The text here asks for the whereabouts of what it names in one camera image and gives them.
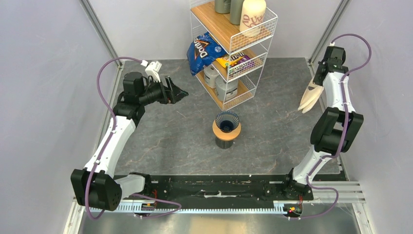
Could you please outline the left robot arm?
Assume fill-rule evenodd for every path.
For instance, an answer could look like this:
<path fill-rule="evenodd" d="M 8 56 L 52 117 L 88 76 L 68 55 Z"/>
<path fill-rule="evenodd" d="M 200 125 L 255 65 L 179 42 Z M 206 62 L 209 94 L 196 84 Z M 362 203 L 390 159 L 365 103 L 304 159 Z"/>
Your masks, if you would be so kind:
<path fill-rule="evenodd" d="M 145 113 L 145 107 L 154 102 L 175 104 L 188 92 L 175 85 L 170 77 L 166 83 L 156 82 L 153 76 L 140 72 L 124 76 L 123 91 L 112 109 L 109 127 L 96 152 L 83 169 L 75 169 L 71 183 L 79 205 L 91 211 L 114 211 L 124 198 L 134 194 L 141 199 L 152 195 L 150 175 L 130 173 L 115 179 L 114 171 L 120 155 Z"/>

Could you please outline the dark glass carafe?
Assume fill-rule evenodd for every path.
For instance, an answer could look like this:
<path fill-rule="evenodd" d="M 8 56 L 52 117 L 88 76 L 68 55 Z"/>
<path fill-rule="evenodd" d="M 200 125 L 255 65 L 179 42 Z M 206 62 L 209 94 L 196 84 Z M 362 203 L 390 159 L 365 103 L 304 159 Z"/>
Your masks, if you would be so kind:
<path fill-rule="evenodd" d="M 219 139 L 218 137 L 215 137 L 215 143 L 221 149 L 228 149 L 233 145 L 234 141 L 233 140 L 222 140 L 222 139 Z"/>

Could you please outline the wooden ring dripper stand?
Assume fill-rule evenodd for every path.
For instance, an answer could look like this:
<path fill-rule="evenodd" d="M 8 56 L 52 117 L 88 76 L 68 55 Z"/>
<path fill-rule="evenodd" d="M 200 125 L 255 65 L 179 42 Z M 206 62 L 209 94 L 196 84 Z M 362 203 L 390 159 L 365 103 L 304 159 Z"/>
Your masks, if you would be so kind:
<path fill-rule="evenodd" d="M 229 133 L 223 132 L 216 124 L 216 121 L 212 124 L 212 130 L 214 135 L 223 141 L 231 141 L 236 139 L 241 133 L 242 125 L 239 123 L 238 126 Z"/>

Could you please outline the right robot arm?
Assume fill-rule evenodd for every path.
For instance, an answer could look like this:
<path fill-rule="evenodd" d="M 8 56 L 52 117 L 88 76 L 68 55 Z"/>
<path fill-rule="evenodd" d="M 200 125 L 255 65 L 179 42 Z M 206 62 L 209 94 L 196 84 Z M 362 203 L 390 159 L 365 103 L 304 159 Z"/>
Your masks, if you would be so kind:
<path fill-rule="evenodd" d="M 310 150 L 282 182 L 286 199 L 309 196 L 315 175 L 329 160 L 349 150 L 364 122 L 350 100 L 345 58 L 344 48 L 330 45 L 319 62 L 313 83 L 326 91 L 327 107 L 312 130 Z"/>

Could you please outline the blue ribbed coffee dripper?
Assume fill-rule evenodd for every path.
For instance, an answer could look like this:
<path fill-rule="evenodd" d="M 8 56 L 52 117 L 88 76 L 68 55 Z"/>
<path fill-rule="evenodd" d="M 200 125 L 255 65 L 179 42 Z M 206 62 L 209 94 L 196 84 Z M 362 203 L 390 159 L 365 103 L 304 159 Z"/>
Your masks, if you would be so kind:
<path fill-rule="evenodd" d="M 240 124 L 239 116 L 232 111 L 222 111 L 215 118 L 215 125 L 224 133 L 234 131 Z"/>

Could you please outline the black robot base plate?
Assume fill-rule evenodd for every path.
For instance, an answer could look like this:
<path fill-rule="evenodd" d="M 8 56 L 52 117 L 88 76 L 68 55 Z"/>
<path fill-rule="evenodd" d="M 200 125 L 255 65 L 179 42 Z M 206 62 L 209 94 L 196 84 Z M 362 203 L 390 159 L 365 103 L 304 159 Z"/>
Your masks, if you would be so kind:
<path fill-rule="evenodd" d="M 154 175 L 141 195 L 155 198 L 157 209 L 253 210 L 272 209 L 276 203 L 315 199 L 315 192 L 338 187 L 336 176 L 316 176 L 309 196 L 287 199 L 282 182 L 287 175 Z"/>

